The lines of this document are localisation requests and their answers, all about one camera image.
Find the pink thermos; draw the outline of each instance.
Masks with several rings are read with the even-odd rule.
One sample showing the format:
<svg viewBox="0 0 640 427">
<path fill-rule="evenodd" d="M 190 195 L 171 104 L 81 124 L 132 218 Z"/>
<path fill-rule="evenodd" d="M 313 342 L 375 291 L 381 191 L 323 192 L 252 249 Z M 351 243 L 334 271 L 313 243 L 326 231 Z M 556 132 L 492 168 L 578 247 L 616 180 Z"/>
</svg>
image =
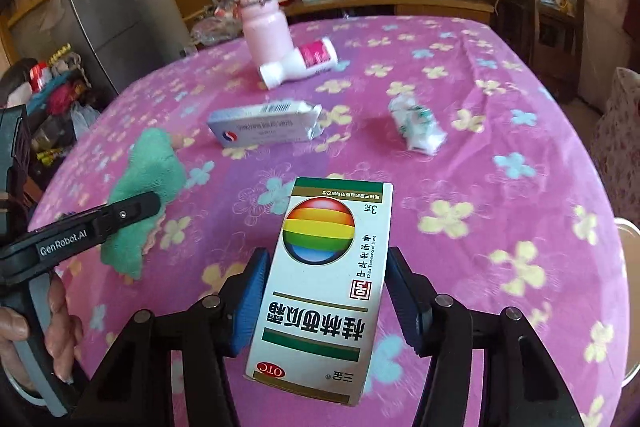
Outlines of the pink thermos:
<svg viewBox="0 0 640 427">
<path fill-rule="evenodd" d="M 277 0 L 240 0 L 246 44 L 257 68 L 277 62 L 293 50 L 291 33 Z"/>
</svg>

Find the metal screw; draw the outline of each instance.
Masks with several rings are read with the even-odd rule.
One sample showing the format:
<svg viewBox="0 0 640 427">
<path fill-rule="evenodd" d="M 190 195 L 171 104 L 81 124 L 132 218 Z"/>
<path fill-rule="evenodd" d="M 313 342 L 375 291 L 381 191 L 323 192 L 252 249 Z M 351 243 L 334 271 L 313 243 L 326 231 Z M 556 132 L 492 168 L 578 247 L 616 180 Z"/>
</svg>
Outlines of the metal screw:
<svg viewBox="0 0 640 427">
<path fill-rule="evenodd" d="M 453 297 L 446 293 L 436 295 L 436 302 L 443 308 L 449 308 L 453 304 Z"/>
<path fill-rule="evenodd" d="M 522 312 L 519 309 L 514 308 L 513 306 L 509 306 L 504 311 L 504 314 L 507 315 L 507 317 L 509 317 L 512 321 L 519 321 L 522 318 Z"/>
<path fill-rule="evenodd" d="M 205 308 L 217 308 L 220 306 L 220 302 L 222 301 L 217 295 L 208 295 L 202 300 L 202 305 Z"/>
<path fill-rule="evenodd" d="M 143 324 L 147 322 L 151 318 L 151 312 L 149 310 L 140 310 L 138 313 L 133 315 L 133 320 L 135 320 L 138 324 Z"/>
</svg>

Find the gray refrigerator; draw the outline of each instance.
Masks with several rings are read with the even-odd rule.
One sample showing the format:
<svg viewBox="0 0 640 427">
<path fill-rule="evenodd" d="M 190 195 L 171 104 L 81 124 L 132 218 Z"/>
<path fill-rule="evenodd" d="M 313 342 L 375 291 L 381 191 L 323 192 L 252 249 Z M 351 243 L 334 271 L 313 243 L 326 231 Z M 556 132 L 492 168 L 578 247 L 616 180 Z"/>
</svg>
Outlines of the gray refrigerator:
<svg viewBox="0 0 640 427">
<path fill-rule="evenodd" d="M 82 58 L 98 103 L 106 107 L 129 84 L 164 66 L 135 0 L 52 0 L 51 36 Z"/>
</svg>

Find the tablecloth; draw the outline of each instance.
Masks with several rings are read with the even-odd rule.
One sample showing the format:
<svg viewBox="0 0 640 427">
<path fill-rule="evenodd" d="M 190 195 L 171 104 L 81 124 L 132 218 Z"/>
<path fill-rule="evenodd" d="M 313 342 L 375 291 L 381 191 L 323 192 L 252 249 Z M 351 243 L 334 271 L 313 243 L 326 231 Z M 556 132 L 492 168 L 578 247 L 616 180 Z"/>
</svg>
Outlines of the tablecloth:
<svg viewBox="0 0 640 427">
<path fill-rule="evenodd" d="M 92 374 L 137 309 L 186 309 L 276 244 L 297 176 L 394 184 L 390 243 L 436 290 L 470 309 L 521 308 L 589 427 L 610 423 L 628 336 L 620 240 L 596 171 L 556 102 L 485 25 L 420 17 L 305 23 L 294 42 L 329 36 L 335 71 L 265 90 L 246 44 L 200 52 L 130 86 L 83 136 L 40 202 L 31 228 L 106 201 L 140 132 L 183 135 L 188 181 L 169 204 L 139 281 L 100 263 L 98 249 L 59 267 L 71 312 L 85 324 L 81 362 Z M 387 110 L 412 92 L 447 131 L 434 157 L 405 150 Z M 223 149 L 206 125 L 214 109 L 293 98 L 321 103 L 312 142 Z M 241 424 L 410 425 L 428 359 L 403 341 L 388 294 L 357 407 L 284 393 L 242 377 L 246 350 L 227 360 Z M 467 425 L 476 425 L 481 353 Z M 177 425 L 186 424 L 182 366 L 172 362 Z"/>
</svg>

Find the green towel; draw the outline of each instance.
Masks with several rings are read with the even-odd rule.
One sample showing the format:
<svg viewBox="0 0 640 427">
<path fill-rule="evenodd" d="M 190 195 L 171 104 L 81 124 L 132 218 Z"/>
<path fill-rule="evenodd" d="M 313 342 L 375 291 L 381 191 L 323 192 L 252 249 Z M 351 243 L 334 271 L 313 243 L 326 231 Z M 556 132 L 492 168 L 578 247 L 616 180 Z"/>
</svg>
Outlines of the green towel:
<svg viewBox="0 0 640 427">
<path fill-rule="evenodd" d="M 113 187 L 108 203 L 153 191 L 160 198 L 160 211 L 108 238 L 100 251 L 101 261 L 119 273 L 140 279 L 146 239 L 185 182 L 184 167 L 171 148 L 169 133 L 156 128 L 144 130 L 129 153 L 129 167 Z"/>
</svg>

